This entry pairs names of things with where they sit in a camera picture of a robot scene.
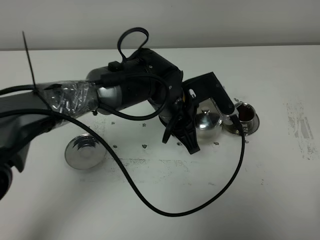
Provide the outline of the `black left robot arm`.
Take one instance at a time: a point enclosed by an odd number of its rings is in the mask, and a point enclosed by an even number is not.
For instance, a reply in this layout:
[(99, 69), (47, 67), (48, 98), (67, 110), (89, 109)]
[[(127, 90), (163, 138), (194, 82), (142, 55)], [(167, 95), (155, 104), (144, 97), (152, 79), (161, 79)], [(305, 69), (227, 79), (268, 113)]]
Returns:
[(176, 137), (190, 154), (199, 151), (196, 105), (183, 72), (148, 48), (122, 61), (91, 70), (84, 80), (12, 86), (0, 92), (0, 194), (12, 184), (12, 168), (22, 172), (31, 141), (87, 113), (131, 121), (158, 117), (162, 141)]

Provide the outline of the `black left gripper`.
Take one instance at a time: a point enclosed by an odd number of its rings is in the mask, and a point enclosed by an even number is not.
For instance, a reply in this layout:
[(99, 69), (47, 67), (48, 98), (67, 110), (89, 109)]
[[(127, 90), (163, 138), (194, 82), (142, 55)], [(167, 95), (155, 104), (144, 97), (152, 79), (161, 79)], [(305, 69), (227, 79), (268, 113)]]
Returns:
[(195, 94), (189, 92), (188, 84), (182, 82), (181, 94), (159, 115), (160, 122), (165, 126), (162, 139), (168, 140), (170, 136), (178, 138), (190, 155), (200, 151), (195, 127), (197, 105), (194, 98)]

